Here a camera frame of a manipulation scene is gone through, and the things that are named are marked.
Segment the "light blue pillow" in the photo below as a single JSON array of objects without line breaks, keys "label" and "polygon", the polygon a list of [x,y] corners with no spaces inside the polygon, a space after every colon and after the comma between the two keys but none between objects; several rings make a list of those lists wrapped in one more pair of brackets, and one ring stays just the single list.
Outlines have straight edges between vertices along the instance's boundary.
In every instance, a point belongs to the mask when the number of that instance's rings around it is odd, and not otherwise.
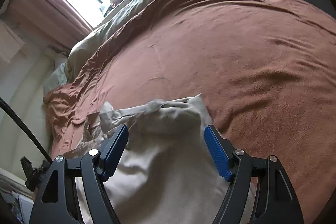
[{"label": "light blue pillow", "polygon": [[56,89],[59,86],[68,83],[65,73],[66,63],[61,63],[54,72],[45,80],[43,84],[44,95]]}]

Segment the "beige duvet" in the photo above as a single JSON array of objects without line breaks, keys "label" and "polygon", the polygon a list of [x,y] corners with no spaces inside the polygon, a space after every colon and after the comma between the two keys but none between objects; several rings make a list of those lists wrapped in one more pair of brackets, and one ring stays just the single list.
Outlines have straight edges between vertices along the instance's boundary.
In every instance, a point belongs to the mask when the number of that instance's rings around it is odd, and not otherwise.
[{"label": "beige duvet", "polygon": [[113,9],[102,24],[72,48],[65,65],[69,83],[74,81],[84,64],[116,31],[139,14],[153,0],[123,0]]}]

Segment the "left pink curtain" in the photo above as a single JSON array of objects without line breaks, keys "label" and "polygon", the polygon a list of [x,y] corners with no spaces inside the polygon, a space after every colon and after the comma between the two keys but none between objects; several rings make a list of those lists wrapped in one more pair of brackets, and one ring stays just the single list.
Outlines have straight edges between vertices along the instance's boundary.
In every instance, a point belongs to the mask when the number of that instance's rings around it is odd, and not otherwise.
[{"label": "left pink curtain", "polygon": [[25,31],[66,51],[92,31],[66,0],[10,0],[6,12]]}]

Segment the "rust brown bed sheet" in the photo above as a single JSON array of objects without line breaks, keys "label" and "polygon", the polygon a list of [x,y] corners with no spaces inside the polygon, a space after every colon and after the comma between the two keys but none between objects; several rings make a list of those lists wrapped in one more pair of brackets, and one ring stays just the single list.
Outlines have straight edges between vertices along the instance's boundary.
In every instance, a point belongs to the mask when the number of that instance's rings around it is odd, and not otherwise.
[{"label": "rust brown bed sheet", "polygon": [[52,155],[104,102],[201,94],[236,147],[280,158],[306,223],[335,192],[335,20],[303,0],[151,0],[78,43],[67,73],[44,97]]}]

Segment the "cream padded headboard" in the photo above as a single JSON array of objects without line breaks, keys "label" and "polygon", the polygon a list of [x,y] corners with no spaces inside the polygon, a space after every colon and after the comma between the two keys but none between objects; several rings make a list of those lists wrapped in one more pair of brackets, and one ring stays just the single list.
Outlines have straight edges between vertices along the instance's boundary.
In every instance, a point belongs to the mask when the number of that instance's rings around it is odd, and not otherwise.
[{"label": "cream padded headboard", "polygon": [[[43,84],[66,61],[67,58],[61,53],[39,57],[9,103],[47,152],[51,150],[53,137],[43,102]],[[29,137],[5,114],[1,121],[1,168],[24,180],[26,176],[20,162],[22,157],[29,159],[35,167],[45,159]]]}]

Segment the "beige jacket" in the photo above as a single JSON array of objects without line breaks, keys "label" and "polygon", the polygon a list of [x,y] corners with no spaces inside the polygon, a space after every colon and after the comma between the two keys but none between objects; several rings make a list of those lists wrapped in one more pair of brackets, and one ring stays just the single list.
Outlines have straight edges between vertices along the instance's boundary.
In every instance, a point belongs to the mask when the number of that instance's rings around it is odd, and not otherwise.
[{"label": "beige jacket", "polygon": [[82,156],[124,124],[129,140],[105,183],[121,223],[212,223],[228,190],[204,141],[212,123],[201,96],[116,110],[104,103],[87,116],[68,157]]}]

